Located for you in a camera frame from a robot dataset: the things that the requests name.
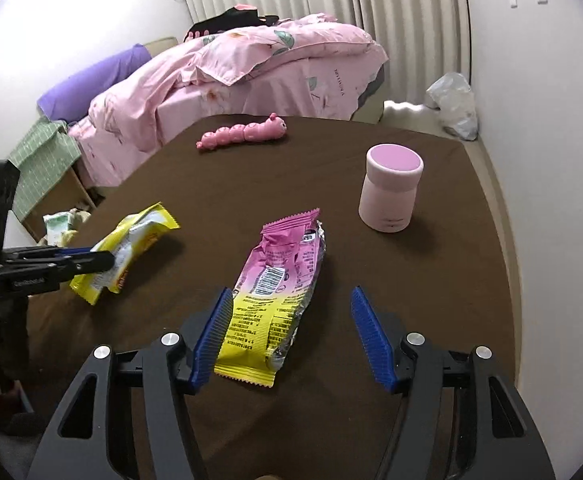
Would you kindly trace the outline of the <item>purple pillow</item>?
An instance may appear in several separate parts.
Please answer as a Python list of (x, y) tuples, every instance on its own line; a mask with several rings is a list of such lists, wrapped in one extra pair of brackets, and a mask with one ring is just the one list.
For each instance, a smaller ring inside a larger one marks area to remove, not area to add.
[(96, 96), (127, 79), (151, 58), (150, 51), (142, 44), (135, 44), (59, 82), (40, 96), (37, 107), (53, 122), (78, 122), (88, 114)]

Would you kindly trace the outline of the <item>white plastic bag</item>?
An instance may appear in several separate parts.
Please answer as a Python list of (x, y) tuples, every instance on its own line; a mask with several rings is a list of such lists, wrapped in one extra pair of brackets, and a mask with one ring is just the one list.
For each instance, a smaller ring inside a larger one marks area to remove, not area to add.
[(475, 95), (462, 74), (444, 74), (427, 88), (426, 96), (438, 108), (439, 122), (444, 131), (468, 142), (478, 138)]

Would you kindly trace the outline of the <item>green checkered cloth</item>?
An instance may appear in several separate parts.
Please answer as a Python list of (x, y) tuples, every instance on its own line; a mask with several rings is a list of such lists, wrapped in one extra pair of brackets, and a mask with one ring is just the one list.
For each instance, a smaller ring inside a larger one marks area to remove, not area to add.
[(19, 170), (13, 211), (19, 221), (41, 202), (74, 166), (81, 153), (64, 120), (40, 117), (8, 155)]

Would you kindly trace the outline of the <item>pink floral quilt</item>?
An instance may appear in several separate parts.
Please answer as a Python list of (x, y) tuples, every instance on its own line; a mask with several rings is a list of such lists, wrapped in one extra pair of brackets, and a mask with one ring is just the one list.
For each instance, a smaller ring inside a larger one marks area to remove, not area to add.
[(92, 99), (69, 130), (90, 188), (114, 188), (189, 126), (216, 115), (349, 120), (388, 55), (331, 15), (234, 28), (165, 50)]

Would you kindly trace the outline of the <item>pink cylindrical jar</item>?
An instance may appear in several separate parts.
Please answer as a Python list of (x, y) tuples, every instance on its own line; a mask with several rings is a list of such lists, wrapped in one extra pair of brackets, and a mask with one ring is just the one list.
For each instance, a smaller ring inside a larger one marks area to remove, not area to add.
[(406, 146), (376, 144), (365, 158), (359, 216), (371, 229), (403, 231), (410, 224), (424, 160)]

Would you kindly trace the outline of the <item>pink yellow snack wrapper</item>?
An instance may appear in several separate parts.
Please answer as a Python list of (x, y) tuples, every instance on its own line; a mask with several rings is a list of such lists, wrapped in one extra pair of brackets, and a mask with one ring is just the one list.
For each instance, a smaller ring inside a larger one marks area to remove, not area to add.
[(214, 373), (271, 388), (309, 307), (326, 252), (320, 210), (266, 224), (233, 288)]

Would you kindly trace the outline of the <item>pink caterpillar toy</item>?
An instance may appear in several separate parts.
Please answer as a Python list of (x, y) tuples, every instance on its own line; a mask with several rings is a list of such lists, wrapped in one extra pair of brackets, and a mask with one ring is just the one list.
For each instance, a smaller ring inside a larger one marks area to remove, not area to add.
[(214, 131), (205, 132), (196, 142), (196, 148), (201, 152), (214, 151), (230, 144), (261, 143), (284, 138), (287, 133), (285, 120), (272, 113), (264, 122), (249, 122), (235, 124), (231, 127), (220, 127)]

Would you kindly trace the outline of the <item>black pink garment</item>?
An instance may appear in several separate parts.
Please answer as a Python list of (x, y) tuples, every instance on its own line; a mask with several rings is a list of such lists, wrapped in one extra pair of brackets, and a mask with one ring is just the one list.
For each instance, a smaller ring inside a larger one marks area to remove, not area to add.
[(195, 23), (186, 33), (184, 41), (190, 41), (203, 36), (220, 34), (234, 28), (248, 26), (273, 26), (280, 18), (275, 14), (260, 14), (256, 6), (250, 4), (235, 4), (221, 14), (206, 18)]

